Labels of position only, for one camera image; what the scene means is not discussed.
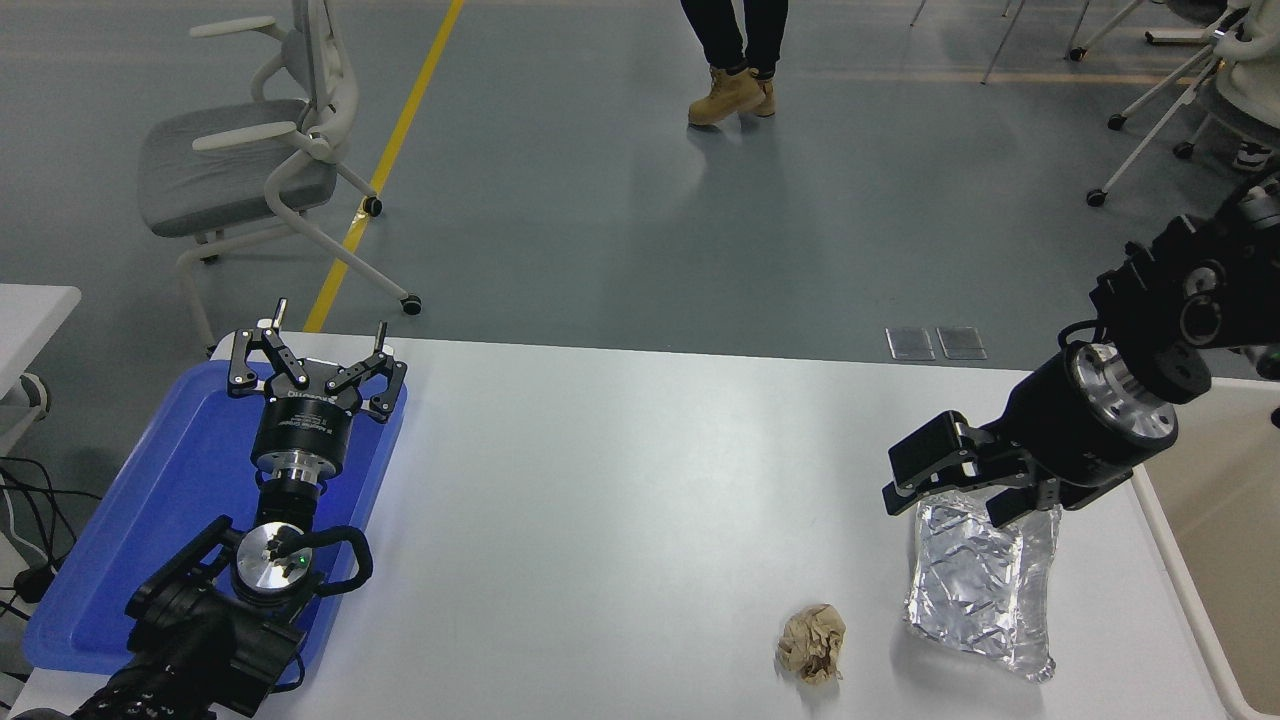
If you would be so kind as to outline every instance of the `yellow floor line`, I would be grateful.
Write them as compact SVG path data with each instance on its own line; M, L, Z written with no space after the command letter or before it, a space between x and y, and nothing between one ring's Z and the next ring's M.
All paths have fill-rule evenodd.
M458 20L458 13L462 12L465 1L453 0L449 4L449 10L444 14L444 22L440 23L440 29L435 33L435 40L431 42L431 50L426 54L422 69L419 70L417 79L413 82L413 90L410 91L399 119L396 122L396 129L392 131L392 137L387 141L383 156L378 161L374 177L369 179L369 184L374 186L374 190L379 193L381 193L383 186L387 183L387 177L392 174L396 158L399 155L401 146L404 145L404 136L408 135L408 128L413 124L413 117L417 115L419 105L422 104L422 95L426 92L426 86L431 82L435 65L440 61L440 55L444 53L444 46L449 41L449 33L453 32L453 26ZM343 247L355 252L360 247L360 240L365 237L365 227L367 224L369 215L364 211L357 211L356 217L351 220L351 227L347 229L347 237L342 241ZM316 297L315 305L311 306L311 313L307 314L307 322L302 325L303 332L317 333L324 329L324 322L329 318L329 310L333 307L333 301L338 297L338 290L342 287L342 281L346 277L347 264L342 260L334 260L329 268L329 275L325 277L324 284L320 287L320 295Z

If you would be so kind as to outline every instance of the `chair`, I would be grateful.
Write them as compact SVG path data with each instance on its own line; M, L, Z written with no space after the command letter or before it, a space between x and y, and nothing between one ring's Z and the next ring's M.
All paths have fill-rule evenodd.
M1243 140L1268 147L1280 146L1280 3L1272 6L1271 0L1263 0L1252 8L1228 10L1207 40L1212 61L1165 111L1106 184L1085 195L1091 206L1106 202L1120 176L1183 105L1198 102L1206 117L1190 138L1174 146L1174 155L1180 160L1192 156L1196 141L1213 122Z
M343 164L358 102L356 76L328 0L292 0L292 28L257 17L200 26L192 37L260 32L279 51L253 74L252 102L187 113L155 126L138 160L138 206L160 237L195 237L178 258L178 281L206 348L215 343L192 278L192 264L289 234L302 234L399 300L406 314L419 296L392 282L307 220L329 201L342 177L365 197L361 213L378 217L378 191ZM264 85L287 70L306 99L268 100ZM268 227L242 225L270 220ZM243 232L227 236L237 228Z
M924 5L929 0L920 0L920 6L915 9L915 15L911 17L911 27L915 27L915 20L920 19L920 13L924 12ZM1080 8L1080 18L1075 20L1075 31L1071 32L1070 42L1075 41L1075 35L1080 31L1080 26L1084 23L1084 13L1089 10L1089 1L1091 0L1084 0L1084 6ZM1135 0L1135 1L1143 3L1146 0ZM1009 8L1011 8L1012 5L1014 0L1005 0L1005 12L1001 13L1000 17L1007 18ZM1018 0L1018 9L1014 10L1014 17L1011 20L1009 20L1009 27L1005 28L1005 35L1001 36L1000 45L996 47L996 51L991 56L991 63L987 65L987 72L983 73L982 79L979 81L982 85L987 85L987 79L991 77L991 72L996 68L996 60L1000 59L1000 54L1005 50L1005 44L1009 42L1009 36L1012 35L1014 26L1018 24L1018 18L1023 14L1024 5L1027 5L1027 0Z
M1133 14L1134 10L1142 5L1149 3L1151 0L1130 0L1128 5L1120 9L1119 13L1111 15L1111 18L1103 23L1097 32L1093 33L1089 40L1084 41L1082 45L1075 45L1075 38L1080 32L1082 23L1075 23L1075 31L1071 33L1071 40L1068 41L1066 56L1071 60L1079 63L1084 56L1093 49L1094 45L1102 41L1112 29L1116 28L1125 18ZM1217 20L1224 12L1226 12L1226 0L1166 0L1165 6L1169 12L1178 15L1179 18L1197 26L1206 27L1215 20ZM1088 10L1089 3L1085 0L1084 9ZM1084 13L1080 13L1080 20L1084 19ZM1147 31L1147 42L1151 45L1169 45L1169 44L1187 44L1202 45L1203 37L1199 31L1194 32L1180 32L1180 31Z

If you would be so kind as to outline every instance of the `cable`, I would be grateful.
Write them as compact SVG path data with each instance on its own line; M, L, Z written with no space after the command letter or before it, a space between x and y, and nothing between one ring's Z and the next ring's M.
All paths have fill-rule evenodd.
M35 486L28 486L26 483L19 484L19 486L0 486L0 488L3 488L3 489L24 489L24 491L28 491L28 492L38 492L40 495L77 495L77 496L81 496L81 497L92 497L93 500L99 500L99 501L102 500L102 496L100 496L100 495L93 495L91 492L84 492L84 491L81 491L81 489L45 489L45 488L37 488Z
M307 666L302 664L302 653L294 652L293 661L298 664L298 679L292 683L282 683L271 688L271 694L287 693L289 691L296 691L302 687L302 682L307 679Z
M22 610L18 610L17 607L13 606L13 602L15 600L18 600L18 593L13 593L12 596L9 596L8 601L0 600L0 618L4 618L6 612L13 612L18 618L22 618L23 620L31 620L31 615L27 615Z
M1094 342L1098 342L1102 324L1098 323L1097 320L1080 320L1079 323L1071 323L1070 325L1066 325L1065 328L1062 328L1062 332L1057 333L1057 346L1062 350L1066 350L1066 346L1069 345L1073 333L1085 331L1089 328L1094 331L1093 332Z
M49 474L49 469L45 468L37 460L31 460L27 457L0 456L0 461L23 462L27 465L33 465L40 470L40 474L45 479L44 488L36 487L33 484L19 480L17 477L13 475L13 473L9 473L4 468L0 468L0 477L3 477L5 480L10 483L0 486L0 491L17 489L23 493L23 498L27 500L27 505L31 507L32 515L35 516L36 527L37 530L40 532L40 539L45 546L46 562L49 564L51 574L56 575L59 562L61 560L65 560L67 556L70 555L70 548L68 548L68 551L61 555L56 555L55 552L56 547L55 543L58 539L58 523L61 521L63 527L65 527L67 532L72 536L72 546L79 542L79 537L76 534L76 528L72 525L70 520L67 519L67 515L63 512L63 509L58 503L58 498L55 496L72 495L79 497L91 497L97 501L101 501L102 497L84 491L55 489L52 478ZM49 503L50 510L52 511L54 516L50 521L47 533L45 532L44 516L40 514L40 510L37 509L35 500L31 497L32 492L42 495L45 497L45 501Z
M36 555L38 555L41 560L44 560L45 562L49 562L49 555L44 550L41 550L40 547L37 547L35 543L27 541L27 538L19 536L18 530L13 527L13 501L9 500L9 491L8 489L0 491L0 495L4 495L4 506L5 506L5 510L9 511L9 537L12 537L13 539L20 542L22 544L29 547L31 550L35 550Z
M49 559L54 555L54 537L52 537L52 533L47 533L45 530L45 519L41 516L40 509L36 506L36 501L32 500L31 492L27 489L31 486L28 486L27 483L23 483L22 480L14 478L13 474L5 471L4 468L0 468L0 477L3 477L5 479L8 479L9 482L19 486L18 487L18 492L20 492L22 497L27 501L27 506L31 507L31 514L32 514L33 519L36 520L36 532L40 533L40 542L41 542L41 544L44 544L44 551L36 550L36 552L41 553L41 556L44 557L44 560L45 560L46 564L50 562ZM13 537L15 539L18 539L19 542L22 542L27 547L33 547L32 543L29 543L24 538L19 537L18 533L17 533L17 530L14 529L13 502L9 498L9 491L4 489L4 491L0 491L0 492L3 492L5 506L9 509L9 532L10 532L10 534L13 534Z
M56 491L54 491L54 480L52 480L52 478L49 477L49 469L46 469L38 461L31 460L31 459L27 459L27 457L13 457L13 456L0 456L0 460L9 460L9 461L13 461L13 462L26 462L28 465L35 465L40 470L40 474L45 477L45 487L49 488L49 492L56 492ZM37 489L35 486L28 486L28 487L31 489ZM47 500L49 500L50 507L52 507L52 510L54 510L54 515L56 515L58 519L60 519L63 521L63 524L67 525L67 532L69 532L72 534L72 543L74 544L76 542L79 541L79 538L76 537L76 529L72 528L72 524L67 520L67 516L63 515L63 509L58 506L58 502L54 501L52 496L49 496Z

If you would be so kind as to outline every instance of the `crumpled tissue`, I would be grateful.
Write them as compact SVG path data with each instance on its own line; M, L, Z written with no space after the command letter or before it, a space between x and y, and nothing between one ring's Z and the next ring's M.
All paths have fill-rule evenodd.
M787 620L778 639L778 661L810 685L840 679L836 661L845 642L845 621L829 605L813 605Z

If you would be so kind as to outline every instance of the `black cable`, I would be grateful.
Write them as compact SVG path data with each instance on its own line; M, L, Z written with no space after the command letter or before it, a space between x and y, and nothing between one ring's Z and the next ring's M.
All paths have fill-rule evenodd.
M293 661L298 664L298 679L292 683L282 683L271 688L271 694L287 693L289 691L296 691L302 687L302 682L307 679L307 666L302 664L302 653L294 652Z
M35 486L28 486L28 484L22 484L20 487L19 486L4 486L4 484L0 484L0 489L26 489L28 492L36 492L36 493L40 493L40 495L77 495L77 496L81 496L81 497L92 497L93 500L99 500L99 501L102 500L102 496L100 496L100 495L93 495L91 492L84 492L84 491L81 491L81 489L45 489L45 488L37 488Z
M1057 333L1057 346L1062 350L1066 350L1066 346L1070 343L1071 334L1089 328L1094 331L1094 338L1097 338L1098 333L1101 332L1102 324L1098 323L1097 320L1080 320L1079 323L1071 323L1070 325L1066 325L1065 328L1062 328L1062 332Z
M31 460L31 459L27 459L27 457L0 456L0 461L3 461L3 460L9 460L9 461L14 461L14 462L26 462L28 465L35 465L40 470L40 474L45 477L45 487L49 488L50 492L54 492L54 480L49 475L49 469L45 468L44 465L41 465L38 461ZM72 528L70 521L67 520L67 515L63 515L63 509L58 505L58 501L55 501L51 495L47 496L47 500L49 500L50 507L54 509L54 515L58 519L60 519L64 525L67 525L67 532L69 532L72 534L72 544L79 542L79 538L76 537L76 529Z
M36 507L36 501L31 497L31 492L27 489L31 486L27 486L27 483L23 483L22 480L15 478L12 473L6 471L4 468L0 468L0 478L4 478L15 486L19 486L18 492L20 492L22 497L27 501L27 505L31 507L31 514L36 520L36 532L40 533L40 544L45 550L46 561L52 560L54 541L50 537L50 533L45 530L45 519L44 516L41 516L40 510Z
M18 593L13 593L12 596L9 596L8 602L0 600L0 618L4 618L6 612L13 612L18 618L22 618L23 620L31 620L31 615L27 615L22 610L18 610L17 607L13 606L13 602L15 600L18 600Z

